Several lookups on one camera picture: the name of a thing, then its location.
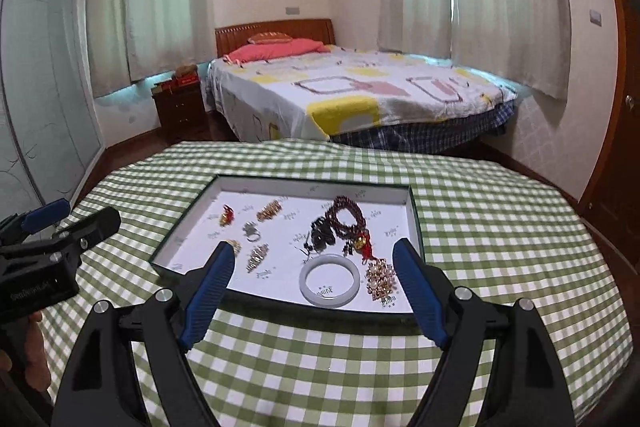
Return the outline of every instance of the human hand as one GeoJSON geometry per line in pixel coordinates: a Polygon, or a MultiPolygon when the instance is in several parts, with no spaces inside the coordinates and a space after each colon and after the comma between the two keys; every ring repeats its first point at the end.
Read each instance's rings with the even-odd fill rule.
{"type": "MultiPolygon", "coordinates": [[[[29,315],[29,324],[24,341],[24,353],[27,366],[24,369],[24,379],[36,391],[46,391],[51,385],[51,373],[44,354],[44,339],[38,323],[42,320],[42,312],[29,315]]],[[[0,371],[10,371],[12,362],[9,356],[0,350],[0,371]]]]}

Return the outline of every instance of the light switch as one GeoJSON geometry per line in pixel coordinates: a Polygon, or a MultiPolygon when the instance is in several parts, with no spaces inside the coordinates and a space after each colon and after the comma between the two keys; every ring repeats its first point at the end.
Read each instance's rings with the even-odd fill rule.
{"type": "Polygon", "coordinates": [[[589,19],[596,26],[602,26],[602,15],[600,12],[596,12],[596,10],[589,10],[589,19]]]}

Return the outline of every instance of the pillow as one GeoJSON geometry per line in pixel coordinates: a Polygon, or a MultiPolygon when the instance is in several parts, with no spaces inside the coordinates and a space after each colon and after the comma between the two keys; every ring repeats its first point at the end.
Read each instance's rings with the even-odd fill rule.
{"type": "Polygon", "coordinates": [[[305,53],[331,53],[322,42],[311,39],[293,39],[285,44],[246,44],[236,51],[225,55],[232,64],[270,60],[271,58],[296,57],[305,53]]]}
{"type": "Polygon", "coordinates": [[[293,38],[289,37],[286,33],[265,32],[250,37],[249,44],[286,44],[292,40],[293,38]]]}

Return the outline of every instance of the wooden headboard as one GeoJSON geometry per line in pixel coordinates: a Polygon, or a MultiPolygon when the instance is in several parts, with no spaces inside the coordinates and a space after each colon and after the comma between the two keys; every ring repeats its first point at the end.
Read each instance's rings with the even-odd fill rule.
{"type": "Polygon", "coordinates": [[[256,33],[283,32],[295,39],[313,39],[324,44],[335,44],[331,19],[287,19],[283,21],[254,22],[216,28],[218,58],[228,55],[256,33]]]}

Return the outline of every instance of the nightstand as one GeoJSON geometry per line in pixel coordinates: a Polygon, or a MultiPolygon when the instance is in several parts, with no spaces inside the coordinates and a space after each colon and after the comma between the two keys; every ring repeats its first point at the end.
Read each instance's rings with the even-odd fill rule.
{"type": "Polygon", "coordinates": [[[153,95],[162,132],[167,141],[179,142],[187,132],[207,126],[200,82],[163,90],[153,95]]]}

